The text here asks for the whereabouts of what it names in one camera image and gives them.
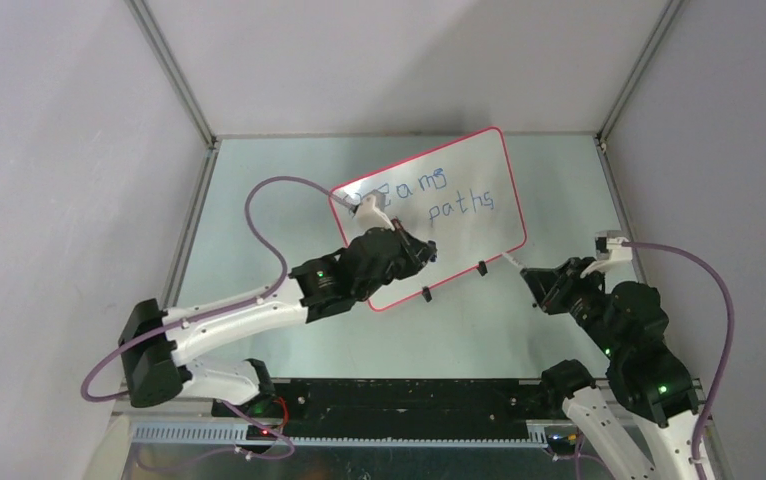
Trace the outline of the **white whiteboard marker pen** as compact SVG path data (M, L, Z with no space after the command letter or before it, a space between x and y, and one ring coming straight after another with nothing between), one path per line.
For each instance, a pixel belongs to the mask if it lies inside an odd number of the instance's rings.
M519 259L514 257L512 254L508 252L503 252L502 256L511 264L513 265L517 270L523 270L526 268L525 264L521 262Z

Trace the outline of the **pink-framed whiteboard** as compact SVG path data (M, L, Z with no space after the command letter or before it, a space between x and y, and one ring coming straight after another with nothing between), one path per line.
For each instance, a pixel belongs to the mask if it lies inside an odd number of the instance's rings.
M382 312L489 263L527 241L522 207L502 131L488 127L332 188L356 204L373 190L383 210L438 254L418 275L395 280L368 304Z

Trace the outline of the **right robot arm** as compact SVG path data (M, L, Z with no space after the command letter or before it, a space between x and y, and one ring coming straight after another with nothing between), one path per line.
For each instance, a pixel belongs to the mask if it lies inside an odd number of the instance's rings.
M649 450L643 452L608 407L578 360L541 374L540 402L567 417L615 479L712 479L702 409L685 365L669 350L669 319L658 291L624 281L606 290L593 258L571 258L555 268L523 268L535 305L548 315L568 314L607 357L606 380L630 413Z

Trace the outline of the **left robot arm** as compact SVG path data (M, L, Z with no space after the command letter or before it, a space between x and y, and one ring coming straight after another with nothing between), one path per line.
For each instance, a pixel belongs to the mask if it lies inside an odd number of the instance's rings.
M419 240L399 222L373 227L348 246L284 267L278 280L243 295L189 308L138 303L119 339L130 403L157 406L178 396L211 398L259 433L295 450L288 421L264 425L273 406L288 412L261 360L224 363L213 350L268 330L305 325L346 313L381 287L417 275L437 258L432 240Z

